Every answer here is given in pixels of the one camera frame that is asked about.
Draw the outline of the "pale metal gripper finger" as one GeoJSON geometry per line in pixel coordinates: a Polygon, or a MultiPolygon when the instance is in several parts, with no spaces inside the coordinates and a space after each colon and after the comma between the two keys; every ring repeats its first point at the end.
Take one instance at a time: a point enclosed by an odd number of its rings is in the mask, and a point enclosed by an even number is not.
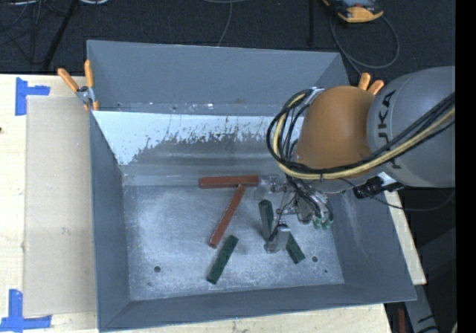
{"type": "Polygon", "coordinates": [[[262,200],[269,196],[285,192],[285,178],[279,175],[264,175],[258,178],[258,184],[254,191],[256,200],[262,200]]]}
{"type": "Polygon", "coordinates": [[[287,246],[290,235],[291,228],[287,224],[277,225],[264,245],[266,253],[276,253],[280,250],[284,250],[287,246]]]}

